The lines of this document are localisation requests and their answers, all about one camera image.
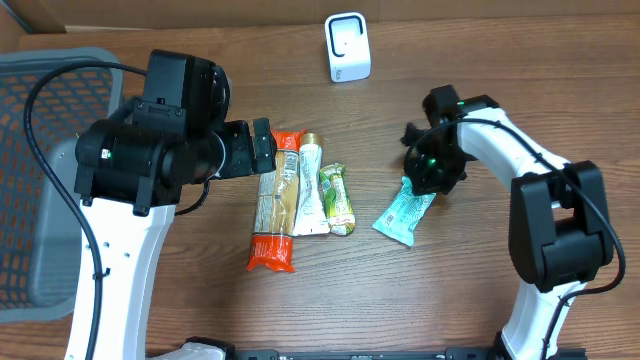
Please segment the orange pasta package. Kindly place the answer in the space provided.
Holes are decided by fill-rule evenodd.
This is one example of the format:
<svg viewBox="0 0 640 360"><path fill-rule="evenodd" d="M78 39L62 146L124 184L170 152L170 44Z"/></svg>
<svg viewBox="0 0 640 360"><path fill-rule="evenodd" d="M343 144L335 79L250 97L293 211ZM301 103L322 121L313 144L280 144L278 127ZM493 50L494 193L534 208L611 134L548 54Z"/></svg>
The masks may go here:
<svg viewBox="0 0 640 360"><path fill-rule="evenodd" d="M293 229L299 194L299 151L306 130L272 130L277 152L274 171L260 176L254 231L247 270L263 266L295 271Z"/></svg>

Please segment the white tube gold cap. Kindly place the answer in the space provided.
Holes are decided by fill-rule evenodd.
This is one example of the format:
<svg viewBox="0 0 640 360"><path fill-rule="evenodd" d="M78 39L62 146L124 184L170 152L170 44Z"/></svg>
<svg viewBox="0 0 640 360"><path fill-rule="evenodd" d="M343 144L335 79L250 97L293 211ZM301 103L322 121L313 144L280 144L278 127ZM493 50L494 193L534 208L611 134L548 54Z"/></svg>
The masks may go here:
<svg viewBox="0 0 640 360"><path fill-rule="evenodd" d="M299 198L293 236L323 235L330 231L319 189L322 140L315 133L301 138Z"/></svg>

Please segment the green snack packet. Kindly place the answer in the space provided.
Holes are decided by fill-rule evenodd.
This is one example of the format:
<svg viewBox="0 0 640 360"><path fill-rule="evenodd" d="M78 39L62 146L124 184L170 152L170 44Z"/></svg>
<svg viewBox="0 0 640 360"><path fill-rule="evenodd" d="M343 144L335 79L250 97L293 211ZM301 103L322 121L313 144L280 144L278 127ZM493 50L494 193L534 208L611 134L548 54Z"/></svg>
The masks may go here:
<svg viewBox="0 0 640 360"><path fill-rule="evenodd" d="M345 165L331 164L320 169L324 210L330 232L340 236L350 235L356 226L355 215L345 181Z"/></svg>

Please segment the teal wet wipes packet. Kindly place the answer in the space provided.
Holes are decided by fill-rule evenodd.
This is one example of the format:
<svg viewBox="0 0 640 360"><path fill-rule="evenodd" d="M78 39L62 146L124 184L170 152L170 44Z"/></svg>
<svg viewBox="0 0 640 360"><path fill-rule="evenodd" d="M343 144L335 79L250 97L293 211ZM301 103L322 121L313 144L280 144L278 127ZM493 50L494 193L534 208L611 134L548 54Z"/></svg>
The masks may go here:
<svg viewBox="0 0 640 360"><path fill-rule="evenodd" d="M398 194L373 223L372 228L403 245L412 247L415 243L415 228L435 197L435 193L414 195L411 180L403 176Z"/></svg>

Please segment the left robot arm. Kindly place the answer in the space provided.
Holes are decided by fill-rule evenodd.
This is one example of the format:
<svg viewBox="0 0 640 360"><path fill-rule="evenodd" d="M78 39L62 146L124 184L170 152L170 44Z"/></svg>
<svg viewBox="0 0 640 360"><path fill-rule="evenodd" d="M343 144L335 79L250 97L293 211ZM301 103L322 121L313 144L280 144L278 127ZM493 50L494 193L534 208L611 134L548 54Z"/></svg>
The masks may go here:
<svg viewBox="0 0 640 360"><path fill-rule="evenodd" d="M131 111L79 137L75 191L90 231L68 358L143 358L157 263L183 187L274 169L268 120L228 121L230 98L214 62L155 50Z"/></svg>

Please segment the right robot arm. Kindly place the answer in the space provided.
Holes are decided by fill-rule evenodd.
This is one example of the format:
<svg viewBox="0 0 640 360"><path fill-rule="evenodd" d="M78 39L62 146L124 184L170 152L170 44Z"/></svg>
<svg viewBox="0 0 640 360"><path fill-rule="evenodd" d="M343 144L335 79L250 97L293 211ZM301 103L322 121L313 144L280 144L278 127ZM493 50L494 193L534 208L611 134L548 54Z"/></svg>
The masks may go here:
<svg viewBox="0 0 640 360"><path fill-rule="evenodd" d="M612 290L626 270L620 262L611 283L588 285L624 257L600 169L546 150L487 95L462 99L446 85L432 89L422 107L429 129L409 124L401 139L414 194L449 193L470 161L484 164L510 193L508 250L520 287L508 322L476 358L585 358L583 350L559 349L563 323L576 298Z"/></svg>

